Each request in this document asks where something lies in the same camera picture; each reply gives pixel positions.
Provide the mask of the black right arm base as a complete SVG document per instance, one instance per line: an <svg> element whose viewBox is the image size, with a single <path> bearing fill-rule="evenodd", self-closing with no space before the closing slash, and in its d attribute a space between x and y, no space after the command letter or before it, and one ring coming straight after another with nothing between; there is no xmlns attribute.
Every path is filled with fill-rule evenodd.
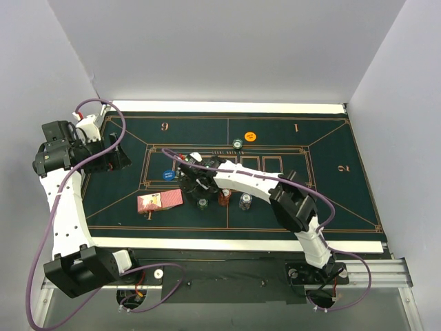
<svg viewBox="0 0 441 331"><path fill-rule="evenodd" d="M338 285L349 284L349 272L344 263L328 263L323 268L316 268L305 261L286 262L287 280L292 285Z"/></svg>

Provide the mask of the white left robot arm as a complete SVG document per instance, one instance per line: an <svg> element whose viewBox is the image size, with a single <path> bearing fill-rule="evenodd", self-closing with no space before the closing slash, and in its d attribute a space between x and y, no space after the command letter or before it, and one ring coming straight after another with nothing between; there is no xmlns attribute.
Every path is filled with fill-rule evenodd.
<svg viewBox="0 0 441 331"><path fill-rule="evenodd" d="M70 298L122 279L136 283L142 267L128 250L111 252L95 245L89 232L81 196L84 174L121 170L131 161L108 135L112 150L105 151L101 115L78 117L78 123L53 121L42 126L46 141L32 163L48 198L52 221L52 260L45 276Z"/></svg>

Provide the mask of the red poker chip stack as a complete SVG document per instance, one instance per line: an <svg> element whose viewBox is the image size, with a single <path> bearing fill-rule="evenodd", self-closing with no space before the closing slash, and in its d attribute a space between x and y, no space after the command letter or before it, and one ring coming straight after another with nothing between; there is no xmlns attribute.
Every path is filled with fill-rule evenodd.
<svg viewBox="0 0 441 331"><path fill-rule="evenodd" d="M218 203L221 206L227 206L229 204L229 199L232 195L231 190L229 189L222 189L218 194Z"/></svg>

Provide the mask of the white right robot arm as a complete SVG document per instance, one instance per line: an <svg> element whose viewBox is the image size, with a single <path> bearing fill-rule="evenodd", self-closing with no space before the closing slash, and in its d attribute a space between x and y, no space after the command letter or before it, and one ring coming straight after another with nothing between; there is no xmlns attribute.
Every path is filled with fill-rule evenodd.
<svg viewBox="0 0 441 331"><path fill-rule="evenodd" d="M183 192L198 200L211 199L222 190L235 190L265 201L278 224L294 233L299 241L309 277L323 282L332 275L331 249L322 236L316 201L320 199L329 206L331 214L327 221L335 216L335 208L323 194L296 183L296 172L262 172L217 156L204 159L195 152L176 161Z"/></svg>

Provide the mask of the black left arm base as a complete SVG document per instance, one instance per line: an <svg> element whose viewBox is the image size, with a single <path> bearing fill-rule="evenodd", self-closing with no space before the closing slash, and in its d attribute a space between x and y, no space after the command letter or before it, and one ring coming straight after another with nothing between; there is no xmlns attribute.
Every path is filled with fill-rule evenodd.
<svg viewBox="0 0 441 331"><path fill-rule="evenodd" d="M163 283L164 267L150 267L129 273L130 270L143 264L131 248L115 250L112 253L122 274L108 285L161 285Z"/></svg>

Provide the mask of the green poker chip stack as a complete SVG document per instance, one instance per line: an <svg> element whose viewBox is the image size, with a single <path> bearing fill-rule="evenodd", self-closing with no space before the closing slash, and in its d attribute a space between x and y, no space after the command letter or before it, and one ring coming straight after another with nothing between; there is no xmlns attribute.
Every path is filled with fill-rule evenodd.
<svg viewBox="0 0 441 331"><path fill-rule="evenodd" d="M208 205L209 205L209 201L208 201L207 199L199 199L199 200L197 201L197 207L198 207L200 210L204 210L204 209L206 209L206 208L208 207Z"/></svg>

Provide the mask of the blue poker chip stack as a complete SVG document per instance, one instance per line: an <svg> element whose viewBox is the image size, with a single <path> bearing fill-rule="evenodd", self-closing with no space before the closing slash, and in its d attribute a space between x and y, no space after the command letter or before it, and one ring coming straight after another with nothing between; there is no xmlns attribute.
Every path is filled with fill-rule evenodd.
<svg viewBox="0 0 441 331"><path fill-rule="evenodd" d="M242 193L239 200L239 208L241 210L248 210L250 209L252 204L252 195L247 193Z"/></svg>

